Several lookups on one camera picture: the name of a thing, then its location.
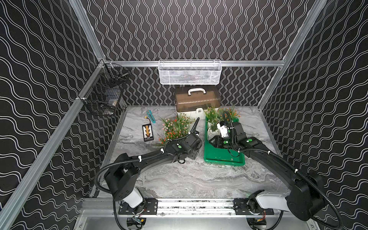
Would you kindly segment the red flower pot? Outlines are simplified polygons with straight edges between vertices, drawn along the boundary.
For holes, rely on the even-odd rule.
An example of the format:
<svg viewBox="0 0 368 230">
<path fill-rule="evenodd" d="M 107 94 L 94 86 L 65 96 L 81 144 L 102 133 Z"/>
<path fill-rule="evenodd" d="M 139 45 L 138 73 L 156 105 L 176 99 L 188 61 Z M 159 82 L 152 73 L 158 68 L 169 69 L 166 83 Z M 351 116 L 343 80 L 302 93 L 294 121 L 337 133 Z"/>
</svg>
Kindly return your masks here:
<svg viewBox="0 0 368 230">
<path fill-rule="evenodd" d="M 164 133 L 164 137 L 159 137 L 158 144 L 164 145 L 168 140 L 176 140 L 178 138 L 182 138 L 185 133 L 181 130 L 167 130 Z"/>
</svg>

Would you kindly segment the orange flower pot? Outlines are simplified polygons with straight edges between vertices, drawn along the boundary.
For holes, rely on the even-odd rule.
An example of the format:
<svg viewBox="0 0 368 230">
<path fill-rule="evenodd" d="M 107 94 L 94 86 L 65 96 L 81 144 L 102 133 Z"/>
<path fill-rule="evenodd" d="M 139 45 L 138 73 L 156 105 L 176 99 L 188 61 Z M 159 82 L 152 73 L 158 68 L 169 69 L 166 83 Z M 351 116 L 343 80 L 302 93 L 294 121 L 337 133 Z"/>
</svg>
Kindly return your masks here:
<svg viewBox="0 0 368 230">
<path fill-rule="evenodd" d="M 228 112 L 230 116 L 224 117 L 224 112 Z M 218 110 L 218 115 L 221 121 L 229 121 L 230 119 L 233 121 L 235 119 L 238 119 L 240 117 L 240 114 L 235 110 L 234 106 L 232 107 L 223 107 Z"/>
</svg>

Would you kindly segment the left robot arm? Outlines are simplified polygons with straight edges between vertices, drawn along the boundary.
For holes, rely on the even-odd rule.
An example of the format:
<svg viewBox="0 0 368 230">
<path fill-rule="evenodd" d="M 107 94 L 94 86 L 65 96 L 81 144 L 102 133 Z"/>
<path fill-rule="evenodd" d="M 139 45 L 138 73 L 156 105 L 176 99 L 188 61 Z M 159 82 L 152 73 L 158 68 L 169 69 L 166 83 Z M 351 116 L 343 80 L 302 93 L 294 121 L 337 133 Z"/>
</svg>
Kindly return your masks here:
<svg viewBox="0 0 368 230">
<path fill-rule="evenodd" d="M 101 167 L 96 173 L 94 184 L 97 189 L 112 195 L 114 201 L 124 201 L 140 212 L 145 199 L 135 187 L 141 173 L 156 166 L 169 163 L 184 164 L 187 158 L 196 159 L 203 144 L 196 130 L 200 118 L 195 120 L 191 130 L 184 137 L 169 140 L 155 151 L 129 157 L 121 154 L 111 164 Z"/>
</svg>

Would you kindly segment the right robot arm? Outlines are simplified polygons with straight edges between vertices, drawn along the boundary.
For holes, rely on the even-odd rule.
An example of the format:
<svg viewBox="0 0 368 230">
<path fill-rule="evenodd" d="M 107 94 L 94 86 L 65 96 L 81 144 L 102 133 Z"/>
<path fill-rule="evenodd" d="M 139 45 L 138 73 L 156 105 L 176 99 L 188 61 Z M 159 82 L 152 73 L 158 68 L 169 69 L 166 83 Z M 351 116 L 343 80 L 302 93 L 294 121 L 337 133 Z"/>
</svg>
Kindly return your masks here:
<svg viewBox="0 0 368 230">
<path fill-rule="evenodd" d="M 236 152 L 238 155 L 257 161 L 276 175 L 290 190 L 285 195 L 269 193 L 265 190 L 252 193 L 244 204 L 249 212 L 265 216 L 268 209 L 279 210 L 279 218 L 271 227 L 272 230 L 278 226 L 284 212 L 289 212 L 302 221 L 312 219 L 332 230 L 343 229 L 342 215 L 327 197 L 320 175 L 304 173 L 282 156 L 272 152 L 259 139 L 247 137 L 242 125 L 233 120 L 229 110 L 223 110 L 217 127 L 220 134 L 209 140 L 213 147 L 226 149 L 229 153 Z M 315 215 L 326 206 L 330 206 L 335 213 L 337 224 L 329 224 L 316 218 Z"/>
</svg>

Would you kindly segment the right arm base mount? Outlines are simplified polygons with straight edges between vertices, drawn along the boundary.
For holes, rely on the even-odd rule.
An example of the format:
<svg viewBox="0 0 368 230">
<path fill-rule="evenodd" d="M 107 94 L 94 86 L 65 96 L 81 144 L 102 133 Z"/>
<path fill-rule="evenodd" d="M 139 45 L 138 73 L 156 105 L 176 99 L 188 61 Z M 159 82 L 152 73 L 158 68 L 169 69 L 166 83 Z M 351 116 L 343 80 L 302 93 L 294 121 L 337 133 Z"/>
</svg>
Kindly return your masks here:
<svg viewBox="0 0 368 230">
<path fill-rule="evenodd" d="M 268 216 L 275 214 L 272 209 L 261 208 L 255 199 L 249 200 L 248 198 L 234 199 L 233 210 L 235 211 L 236 215 Z"/>
</svg>

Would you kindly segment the green plant pot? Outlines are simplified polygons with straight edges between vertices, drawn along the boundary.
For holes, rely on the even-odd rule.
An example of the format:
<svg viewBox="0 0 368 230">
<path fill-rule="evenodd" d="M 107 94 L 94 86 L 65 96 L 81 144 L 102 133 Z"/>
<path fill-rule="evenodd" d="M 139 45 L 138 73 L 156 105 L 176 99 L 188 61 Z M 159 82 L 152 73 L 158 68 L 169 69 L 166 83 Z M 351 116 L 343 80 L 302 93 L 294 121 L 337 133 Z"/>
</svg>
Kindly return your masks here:
<svg viewBox="0 0 368 230">
<path fill-rule="evenodd" d="M 221 136 L 221 132 L 218 128 L 220 121 L 214 120 L 212 122 L 207 122 L 207 140 L 210 141 L 215 136 Z"/>
</svg>

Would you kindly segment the pink flower pot front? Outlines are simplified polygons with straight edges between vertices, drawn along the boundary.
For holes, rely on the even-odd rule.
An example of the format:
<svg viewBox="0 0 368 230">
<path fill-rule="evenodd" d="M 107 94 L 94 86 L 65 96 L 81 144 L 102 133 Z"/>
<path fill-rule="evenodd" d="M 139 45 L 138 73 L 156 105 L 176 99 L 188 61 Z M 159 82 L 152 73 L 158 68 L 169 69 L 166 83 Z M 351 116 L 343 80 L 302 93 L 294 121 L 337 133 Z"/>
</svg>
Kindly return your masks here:
<svg viewBox="0 0 368 230">
<path fill-rule="evenodd" d="M 220 122 L 218 110 L 213 107 L 207 107 L 205 111 L 208 126 L 212 129 L 217 129 L 217 124 Z"/>
</svg>

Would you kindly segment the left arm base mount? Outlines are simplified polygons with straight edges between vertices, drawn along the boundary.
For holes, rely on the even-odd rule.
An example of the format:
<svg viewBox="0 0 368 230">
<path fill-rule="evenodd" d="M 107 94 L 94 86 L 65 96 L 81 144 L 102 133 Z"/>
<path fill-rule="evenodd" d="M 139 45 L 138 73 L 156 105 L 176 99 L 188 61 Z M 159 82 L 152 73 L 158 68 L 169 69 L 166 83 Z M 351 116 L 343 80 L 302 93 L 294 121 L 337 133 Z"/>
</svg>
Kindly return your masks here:
<svg viewBox="0 0 368 230">
<path fill-rule="evenodd" d="M 127 202 L 123 202 L 119 206 L 119 215 L 156 215 L 158 208 L 158 200 L 155 198 L 146 198 L 135 208 L 132 208 Z"/>
</svg>

